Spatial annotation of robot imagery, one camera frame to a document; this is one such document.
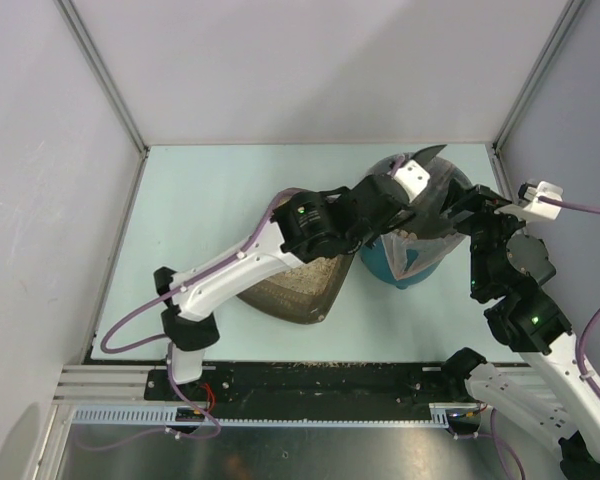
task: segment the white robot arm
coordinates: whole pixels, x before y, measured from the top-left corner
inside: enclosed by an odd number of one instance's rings
[[[458,231],[471,237],[471,297],[480,303],[500,299],[485,311],[493,336],[520,354],[566,411],[520,388],[470,349],[454,355],[447,368],[460,375],[456,381],[470,397],[501,411],[560,460],[565,449],[570,455],[575,450],[583,463],[595,461],[600,469],[600,392],[581,375],[571,324],[541,289],[556,273],[544,243],[519,232],[529,222],[555,220],[560,207],[543,198],[560,203],[561,195],[555,185],[530,182],[513,204],[485,187],[452,186],[443,208]],[[587,376],[595,376],[587,366]],[[600,390],[598,376],[595,383]]]
[[[181,273],[166,267],[156,271],[160,294],[180,289],[162,313],[165,333],[176,346],[176,383],[202,375],[204,349],[219,339],[216,307],[277,273],[356,252],[407,221],[409,203],[428,181],[427,171],[408,160],[391,175],[369,175],[351,190],[291,190],[283,205],[278,206],[283,195],[274,199],[253,235],[216,259]]]

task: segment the white wall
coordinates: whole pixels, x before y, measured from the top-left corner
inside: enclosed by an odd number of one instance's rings
[[[54,3],[0,1],[0,479],[84,339],[138,162]]]
[[[600,0],[590,2],[503,150],[514,184],[542,178],[600,205]],[[600,307],[600,217],[563,211],[537,227],[557,276],[547,291],[581,332]],[[600,372],[600,325],[588,354]]]
[[[566,0],[77,0],[148,144],[494,138]]]

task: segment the red wire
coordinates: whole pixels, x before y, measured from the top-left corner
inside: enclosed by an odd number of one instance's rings
[[[207,403],[209,403],[209,400],[211,400],[211,405],[207,410],[210,412],[211,410],[213,410],[213,407],[216,406],[216,396],[213,394],[213,390],[211,390],[211,386],[209,386],[208,383],[202,385],[202,388],[204,388],[207,391]]]

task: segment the vertical metal post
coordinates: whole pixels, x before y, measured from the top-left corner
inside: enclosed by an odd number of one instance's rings
[[[569,0],[562,10],[558,22],[553,27],[549,39],[542,48],[540,56],[533,65],[531,73],[524,82],[522,90],[513,103],[513,107],[502,124],[498,135],[494,139],[494,148],[496,152],[499,152],[507,142],[511,130],[522,117],[522,114],[529,105],[542,80],[545,78],[547,71],[553,64],[566,38],[573,30],[573,27],[576,25],[585,10],[585,7],[589,3],[590,0]]]
[[[501,155],[495,151],[493,145],[487,143],[485,147],[487,149],[487,155],[489,155],[489,163],[491,163],[493,176],[496,178],[496,184],[498,185],[500,194],[509,200],[514,200],[516,198],[514,196],[515,192],[513,188],[511,188],[511,183],[509,182],[509,177],[504,169]]]
[[[138,130],[136,123],[134,122],[127,105],[120,95],[120,91],[116,87],[107,66],[104,64],[98,49],[96,48],[89,32],[78,13],[75,5],[71,0],[54,0],[60,14],[65,19],[69,30],[73,33],[73,36],[78,43],[78,47],[84,54],[87,63],[91,67],[98,83],[102,87],[102,91],[106,95],[111,107],[113,108],[116,116],[122,123],[122,126],[129,135],[129,138],[142,155],[147,150],[147,146],[142,140],[142,136]]]

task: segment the cable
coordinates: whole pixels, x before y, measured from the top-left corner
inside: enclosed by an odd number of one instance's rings
[[[591,207],[589,205],[582,205],[580,203],[563,202],[562,200],[554,200],[553,198],[545,197],[544,195],[538,197],[538,200],[548,203],[549,205],[555,205],[556,207],[562,207],[568,210],[577,210],[578,212],[600,215],[600,207]]]
[[[587,323],[587,326],[584,328],[581,337],[576,339],[576,362],[578,364],[578,369],[580,370],[581,378],[583,378],[587,382],[587,385],[591,387],[591,390],[593,390],[596,396],[600,399],[600,387],[598,386],[596,381],[591,376],[589,376],[590,372],[589,370],[587,370],[587,366],[584,363],[585,347],[587,345],[587,341],[589,340],[589,335],[591,334],[593,327],[595,327],[599,321],[600,308],[593,315],[593,317],[591,317],[589,323]]]
[[[73,443],[81,450],[86,450],[87,452],[107,452],[109,450],[114,450],[118,447],[127,445],[128,443],[131,443],[131,442],[137,440],[138,438],[145,437],[147,435],[153,435],[154,433],[165,433],[165,428],[157,427],[157,428],[150,428],[148,430],[143,430],[141,432],[136,433],[135,435],[131,435],[130,437],[127,437],[118,442],[111,443],[109,445],[102,445],[99,447],[92,447],[91,445],[86,445],[86,444],[82,443],[82,440],[80,440],[80,438],[76,432],[76,434],[73,436]]]
[[[500,445],[501,445],[500,442],[502,442],[502,439],[496,433],[496,414],[497,413],[498,413],[498,411],[495,408],[493,410],[491,410],[491,418],[489,419],[489,423],[491,425],[491,436],[493,437],[493,446],[496,447],[496,453],[498,454],[498,460],[500,461],[500,466],[504,470],[504,473],[507,475],[507,478],[512,479],[513,474],[511,473],[511,470],[509,470],[507,463],[504,461],[504,454],[502,453],[502,450],[500,449]]]
[[[492,420],[491,434],[476,432],[474,434],[469,434],[469,435],[458,435],[457,433],[455,433],[453,431],[451,426],[449,426],[448,431],[449,431],[449,433],[451,433],[453,435],[454,440],[476,440],[478,438],[490,438],[494,442],[494,445],[496,447],[496,452],[498,453],[498,459],[500,460],[500,465],[504,469],[507,479],[508,480],[517,480],[516,477],[514,477],[513,474],[510,472],[506,463],[504,462],[504,457],[502,456],[501,448],[504,448],[507,452],[509,452],[509,455],[511,455],[511,458],[513,458],[513,461],[516,462],[516,465],[518,466],[518,471],[520,472],[521,480],[526,480],[527,475],[524,471],[524,467],[522,466],[522,461],[520,460],[520,457],[515,452],[515,450],[511,447],[511,445],[509,445],[502,438],[500,438],[498,435],[496,435],[495,430],[493,429],[493,418],[494,418],[493,413],[495,413],[495,411],[496,410],[494,409],[491,414],[491,420]]]
[[[240,248],[239,251],[240,252],[247,251],[256,242],[256,239],[258,238],[260,233],[262,233],[262,230],[264,229],[265,225],[269,221],[269,218],[271,217],[271,213],[278,206],[278,204],[280,203],[280,200],[282,200],[282,198],[284,198],[285,196],[294,195],[294,194],[296,194],[298,192],[302,192],[302,191],[304,191],[304,190],[301,188],[287,188],[287,189],[279,192],[275,197],[273,197],[273,200],[271,200],[271,203],[269,203],[269,206],[267,207],[267,210],[265,211],[264,215],[260,219],[260,222],[258,222],[256,229],[249,236],[249,238],[244,243],[244,245]],[[154,298],[153,300],[145,303],[144,305],[141,305],[140,307],[136,308],[132,312],[128,313],[120,321],[118,321],[115,325],[113,325],[113,327],[111,327],[111,329],[109,329],[109,331],[105,334],[105,336],[102,337],[102,341],[100,342],[100,349],[104,353],[107,353],[107,354],[123,353],[123,352],[128,352],[129,350],[133,350],[134,348],[141,347],[142,345],[146,345],[148,343],[155,342],[156,340],[161,340],[163,338],[167,338],[167,336],[164,334],[157,334],[157,335],[152,335],[145,339],[139,340],[137,342],[130,343],[128,345],[124,345],[122,347],[109,347],[108,346],[109,342],[111,341],[111,338],[122,327],[124,327],[127,323],[129,323],[135,317],[137,317],[141,313],[146,312],[150,308],[153,308],[156,305],[159,305],[162,302],[170,299],[177,293],[180,293],[181,289],[183,287],[189,288],[191,285],[199,282],[200,280],[208,277],[209,275],[212,275],[213,273],[217,272],[218,270],[221,270],[221,269],[231,265],[233,262],[237,261],[238,259],[239,259],[238,252],[232,253],[227,258],[221,260],[220,262],[216,263],[215,265],[212,265],[208,269],[203,270],[202,272],[198,273],[197,275],[194,275],[189,280],[186,280],[185,282],[182,283],[182,285],[178,285],[177,287],[169,290],[167,293],[160,295],[157,298]]]
[[[395,177],[396,173],[398,173],[398,170],[400,170],[402,168],[402,166],[406,163],[406,161],[407,161],[407,159],[406,159],[404,153],[397,155],[395,161],[393,162],[393,166],[391,167],[391,170],[389,171],[389,176],[391,178]]]
[[[554,200],[545,196],[538,197],[538,199],[542,202],[548,203],[550,205],[555,205],[557,207],[600,215],[600,207],[581,205],[579,203],[563,202],[561,200]],[[591,332],[593,331],[594,327],[598,324],[598,322],[600,322],[600,308],[593,315],[593,317],[591,317],[591,320],[589,320],[589,322],[587,323],[580,338],[576,339],[576,363],[578,364],[578,369],[580,370],[581,378],[583,378],[587,382],[587,385],[589,385],[591,390],[593,390],[593,392],[600,400],[600,387],[590,376],[590,372],[587,370],[587,366],[585,365],[585,350],[587,347],[587,342],[589,341],[589,336],[591,335]]]

